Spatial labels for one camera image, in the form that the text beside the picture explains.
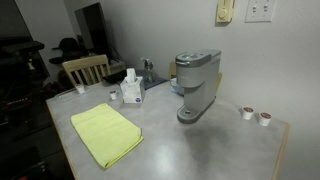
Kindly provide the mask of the yellow microfiber cloth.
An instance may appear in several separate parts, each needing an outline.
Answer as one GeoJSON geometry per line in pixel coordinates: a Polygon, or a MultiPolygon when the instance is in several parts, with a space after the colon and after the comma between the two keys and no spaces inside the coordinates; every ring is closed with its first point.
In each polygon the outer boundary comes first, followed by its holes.
{"type": "Polygon", "coordinates": [[[106,103],[73,115],[71,123],[103,168],[111,167],[144,140],[140,127],[106,103]]]}

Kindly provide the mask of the blue face mask pack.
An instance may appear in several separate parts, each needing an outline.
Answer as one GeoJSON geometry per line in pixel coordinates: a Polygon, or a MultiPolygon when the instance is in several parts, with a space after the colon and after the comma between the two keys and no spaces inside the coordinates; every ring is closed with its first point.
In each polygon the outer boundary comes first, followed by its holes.
{"type": "Polygon", "coordinates": [[[184,95],[184,89],[180,87],[177,83],[176,78],[172,78],[170,80],[170,85],[171,85],[171,91],[177,93],[178,95],[183,96],[184,95]]]}

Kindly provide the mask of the dark blue place mat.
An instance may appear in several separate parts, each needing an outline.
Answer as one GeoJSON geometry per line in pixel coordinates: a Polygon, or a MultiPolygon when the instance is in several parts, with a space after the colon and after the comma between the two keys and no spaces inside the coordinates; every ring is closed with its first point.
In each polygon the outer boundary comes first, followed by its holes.
{"type": "MultiPolygon", "coordinates": [[[[145,77],[146,73],[144,70],[137,70],[136,75],[141,76],[141,77],[145,77]]],[[[144,80],[144,87],[145,87],[145,89],[150,89],[150,88],[153,88],[153,87],[155,87],[159,84],[162,84],[164,82],[166,82],[166,79],[163,79],[163,78],[159,77],[158,75],[156,75],[153,78],[153,82],[149,82],[147,80],[144,80]]]]}

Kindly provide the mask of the grey tissue box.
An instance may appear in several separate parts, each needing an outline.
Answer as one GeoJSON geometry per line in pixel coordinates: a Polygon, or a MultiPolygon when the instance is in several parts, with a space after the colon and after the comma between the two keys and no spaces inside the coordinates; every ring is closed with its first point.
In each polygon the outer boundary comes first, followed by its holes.
{"type": "Polygon", "coordinates": [[[145,97],[143,77],[137,76],[134,68],[128,68],[126,73],[125,79],[120,84],[124,102],[142,103],[145,97]]]}

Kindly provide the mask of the grey pod coffee machine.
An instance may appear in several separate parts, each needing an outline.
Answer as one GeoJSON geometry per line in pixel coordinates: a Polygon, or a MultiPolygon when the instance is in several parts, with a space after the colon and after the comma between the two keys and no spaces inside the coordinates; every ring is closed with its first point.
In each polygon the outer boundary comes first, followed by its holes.
{"type": "Polygon", "coordinates": [[[214,102],[221,54],[201,49],[176,56],[177,84],[184,89],[184,104],[177,110],[181,123],[195,123],[214,102]]]}

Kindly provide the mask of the black tray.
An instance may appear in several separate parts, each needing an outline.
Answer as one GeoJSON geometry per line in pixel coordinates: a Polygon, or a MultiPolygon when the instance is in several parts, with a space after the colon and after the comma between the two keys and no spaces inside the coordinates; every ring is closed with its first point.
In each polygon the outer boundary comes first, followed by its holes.
{"type": "Polygon", "coordinates": [[[117,82],[122,82],[124,78],[126,77],[127,73],[125,71],[121,71],[109,76],[105,76],[104,80],[108,83],[114,84],[117,82]]]}

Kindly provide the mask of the coffee pod near tissue box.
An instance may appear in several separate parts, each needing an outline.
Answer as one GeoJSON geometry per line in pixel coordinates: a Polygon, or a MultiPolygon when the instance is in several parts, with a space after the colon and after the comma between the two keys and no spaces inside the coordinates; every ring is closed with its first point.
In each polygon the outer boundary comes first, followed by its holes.
{"type": "Polygon", "coordinates": [[[117,91],[113,90],[109,92],[110,97],[112,100],[116,100],[117,99],[117,91]]]}

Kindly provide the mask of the wooden chair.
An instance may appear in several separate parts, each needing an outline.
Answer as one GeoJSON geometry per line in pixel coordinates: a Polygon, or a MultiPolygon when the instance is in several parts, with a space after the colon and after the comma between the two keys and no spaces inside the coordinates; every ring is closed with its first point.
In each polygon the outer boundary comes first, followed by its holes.
{"type": "Polygon", "coordinates": [[[106,55],[66,61],[62,66],[73,85],[93,85],[102,82],[110,72],[106,55]]]}

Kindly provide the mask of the white cup near chair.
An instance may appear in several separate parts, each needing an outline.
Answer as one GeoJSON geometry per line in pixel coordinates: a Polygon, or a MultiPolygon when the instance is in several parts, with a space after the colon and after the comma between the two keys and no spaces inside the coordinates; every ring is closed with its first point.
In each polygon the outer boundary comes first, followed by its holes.
{"type": "Polygon", "coordinates": [[[80,94],[83,94],[85,92],[85,87],[83,84],[76,84],[75,87],[80,94]]]}

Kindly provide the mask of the coffee pod right inner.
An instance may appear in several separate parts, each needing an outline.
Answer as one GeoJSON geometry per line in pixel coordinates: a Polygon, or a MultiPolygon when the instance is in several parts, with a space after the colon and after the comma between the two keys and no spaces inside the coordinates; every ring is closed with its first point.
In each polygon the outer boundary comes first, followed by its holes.
{"type": "Polygon", "coordinates": [[[242,108],[242,118],[245,120],[250,120],[253,116],[254,110],[251,107],[242,108]]]}

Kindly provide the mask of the coffee pod right outer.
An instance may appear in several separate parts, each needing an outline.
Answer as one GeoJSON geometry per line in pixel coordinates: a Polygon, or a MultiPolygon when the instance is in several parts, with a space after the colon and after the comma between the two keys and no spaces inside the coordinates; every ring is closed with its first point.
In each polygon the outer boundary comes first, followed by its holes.
{"type": "Polygon", "coordinates": [[[261,125],[261,126],[268,126],[270,121],[272,119],[272,116],[269,114],[269,113],[266,113],[266,112],[261,112],[259,114],[259,119],[258,119],[258,123],[261,125]]]}

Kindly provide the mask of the beige wall thermostat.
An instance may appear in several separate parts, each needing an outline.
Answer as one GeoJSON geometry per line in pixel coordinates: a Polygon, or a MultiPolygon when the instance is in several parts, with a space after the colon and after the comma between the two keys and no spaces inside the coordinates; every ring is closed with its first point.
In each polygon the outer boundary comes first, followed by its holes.
{"type": "Polygon", "coordinates": [[[230,23],[233,18],[234,0],[218,0],[216,21],[218,23],[230,23]]]}

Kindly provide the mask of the white light switch plate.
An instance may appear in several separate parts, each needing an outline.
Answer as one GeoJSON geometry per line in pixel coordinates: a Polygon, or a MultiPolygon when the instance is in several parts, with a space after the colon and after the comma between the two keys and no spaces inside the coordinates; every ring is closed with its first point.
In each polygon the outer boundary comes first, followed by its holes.
{"type": "Polygon", "coordinates": [[[271,22],[277,0],[249,0],[246,23],[271,22]]]}

